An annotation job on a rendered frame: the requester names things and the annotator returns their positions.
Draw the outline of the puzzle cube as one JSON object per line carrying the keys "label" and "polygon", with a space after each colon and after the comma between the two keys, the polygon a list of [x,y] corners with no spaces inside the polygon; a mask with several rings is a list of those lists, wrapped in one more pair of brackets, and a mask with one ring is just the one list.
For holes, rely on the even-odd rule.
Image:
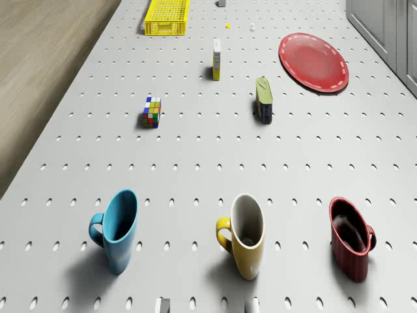
{"label": "puzzle cube", "polygon": [[147,97],[143,113],[142,124],[146,128],[158,128],[162,111],[162,100],[160,97]]}

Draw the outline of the flat-sided can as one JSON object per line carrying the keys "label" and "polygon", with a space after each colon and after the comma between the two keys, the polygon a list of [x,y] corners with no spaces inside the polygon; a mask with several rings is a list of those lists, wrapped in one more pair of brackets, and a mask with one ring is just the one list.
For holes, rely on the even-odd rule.
{"label": "flat-sided can", "polygon": [[264,124],[272,122],[273,98],[268,80],[262,76],[255,81],[256,103],[260,121]]}

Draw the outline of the yellow mug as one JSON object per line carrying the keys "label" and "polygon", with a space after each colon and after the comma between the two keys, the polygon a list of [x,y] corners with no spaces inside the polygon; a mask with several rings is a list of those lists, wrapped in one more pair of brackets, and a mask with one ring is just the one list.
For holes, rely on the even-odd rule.
{"label": "yellow mug", "polygon": [[216,222],[216,238],[230,255],[246,280],[259,273],[265,241],[264,214],[258,201],[249,194],[238,195],[231,216]]}

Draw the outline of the blue mug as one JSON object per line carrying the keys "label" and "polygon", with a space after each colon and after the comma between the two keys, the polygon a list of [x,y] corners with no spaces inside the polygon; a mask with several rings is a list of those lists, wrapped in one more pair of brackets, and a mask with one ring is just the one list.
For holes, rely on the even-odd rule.
{"label": "blue mug", "polygon": [[121,274],[128,266],[138,220],[136,194],[128,189],[118,192],[106,211],[96,213],[89,223],[89,236],[106,253],[110,271]]}

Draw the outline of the yellow basket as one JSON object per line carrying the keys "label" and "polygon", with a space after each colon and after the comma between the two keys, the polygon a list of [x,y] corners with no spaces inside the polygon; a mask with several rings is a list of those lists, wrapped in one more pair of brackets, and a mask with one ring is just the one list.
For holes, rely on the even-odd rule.
{"label": "yellow basket", "polygon": [[152,0],[145,16],[145,34],[185,35],[190,0]]}

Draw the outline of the red plate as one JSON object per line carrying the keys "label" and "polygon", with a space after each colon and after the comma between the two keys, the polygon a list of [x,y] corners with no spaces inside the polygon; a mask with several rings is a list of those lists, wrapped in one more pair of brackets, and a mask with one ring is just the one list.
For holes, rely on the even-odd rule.
{"label": "red plate", "polygon": [[292,33],[279,46],[286,71],[299,83],[323,93],[345,88],[349,69],[341,54],[323,39],[307,33]]}

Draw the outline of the red mug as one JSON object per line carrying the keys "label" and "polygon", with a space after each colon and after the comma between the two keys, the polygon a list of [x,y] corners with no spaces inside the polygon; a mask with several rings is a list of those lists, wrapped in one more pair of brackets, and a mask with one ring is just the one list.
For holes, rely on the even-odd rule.
{"label": "red mug", "polygon": [[368,272],[369,252],[377,238],[359,210],[349,200],[335,197],[330,201],[332,251],[339,267],[353,281],[362,282]]}

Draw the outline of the white cabinet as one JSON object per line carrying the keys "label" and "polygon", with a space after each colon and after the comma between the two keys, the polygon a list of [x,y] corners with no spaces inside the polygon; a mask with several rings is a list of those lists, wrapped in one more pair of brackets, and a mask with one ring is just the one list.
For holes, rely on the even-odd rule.
{"label": "white cabinet", "polygon": [[346,17],[417,98],[417,0],[346,0]]}

